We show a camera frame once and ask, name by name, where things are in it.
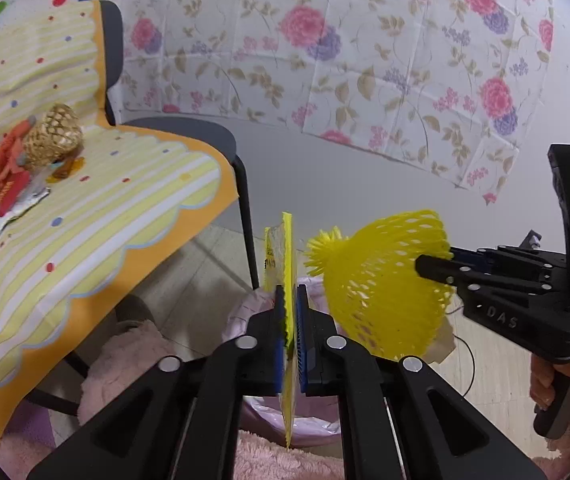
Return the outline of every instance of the floral fabric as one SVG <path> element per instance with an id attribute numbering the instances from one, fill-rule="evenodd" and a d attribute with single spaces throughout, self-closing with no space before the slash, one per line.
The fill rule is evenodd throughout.
<path id="1" fill-rule="evenodd" d="M 116 2 L 118 120 L 143 110 L 280 124 L 488 203 L 518 156 L 553 43 L 553 0 Z"/>

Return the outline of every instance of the black handle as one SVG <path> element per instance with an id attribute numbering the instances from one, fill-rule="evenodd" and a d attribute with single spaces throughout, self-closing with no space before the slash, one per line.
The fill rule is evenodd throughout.
<path id="1" fill-rule="evenodd" d="M 552 405 L 539 410 L 534 418 L 534 431 L 540 436 L 556 440 L 561 438 L 570 423 L 570 377 L 554 372 L 552 381 L 555 396 Z"/>

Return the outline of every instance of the black chair leg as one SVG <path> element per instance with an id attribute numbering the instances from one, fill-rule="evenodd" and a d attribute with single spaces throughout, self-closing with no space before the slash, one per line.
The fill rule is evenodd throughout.
<path id="1" fill-rule="evenodd" d="M 70 365 L 83 379 L 87 378 L 89 373 L 89 366 L 85 361 L 83 361 L 80 356 L 72 351 L 69 352 L 65 357 L 63 357 L 65 362 Z"/>
<path id="2" fill-rule="evenodd" d="M 245 165 L 238 155 L 232 162 L 236 175 L 236 189 L 238 190 L 238 205 L 241 208 L 241 224 L 243 225 L 243 237 L 245 238 L 245 250 L 247 251 L 247 263 L 249 275 L 252 280 L 252 288 L 256 290 L 261 286 L 258 281 L 258 267 L 256 266 L 256 252 L 254 250 L 254 235 L 252 234 L 252 216 L 249 211 L 249 192 L 247 190 L 247 173 Z"/>
<path id="3" fill-rule="evenodd" d="M 78 404 L 72 402 L 71 400 L 61 399 L 52 394 L 48 394 L 43 390 L 34 388 L 31 390 L 27 396 L 26 400 L 32 404 L 37 404 L 48 410 L 53 410 L 54 412 L 65 413 L 65 415 L 77 416 L 78 415 Z"/>

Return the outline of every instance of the chair backrest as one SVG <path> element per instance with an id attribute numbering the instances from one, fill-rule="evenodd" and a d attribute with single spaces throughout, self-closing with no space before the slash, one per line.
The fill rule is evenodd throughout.
<path id="1" fill-rule="evenodd" d="M 107 89 L 113 87 L 123 71 L 123 18 L 114 2 L 100 1 L 102 34 L 105 42 Z"/>

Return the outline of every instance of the yellow striped fabric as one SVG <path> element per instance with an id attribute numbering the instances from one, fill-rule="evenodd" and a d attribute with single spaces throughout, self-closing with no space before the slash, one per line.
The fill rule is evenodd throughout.
<path id="1" fill-rule="evenodd" d="M 81 118 L 84 166 L 0 237 L 0 435 L 49 369 L 236 197 L 211 147 L 108 126 L 97 2 L 0 34 L 0 139 L 54 102 Z"/>

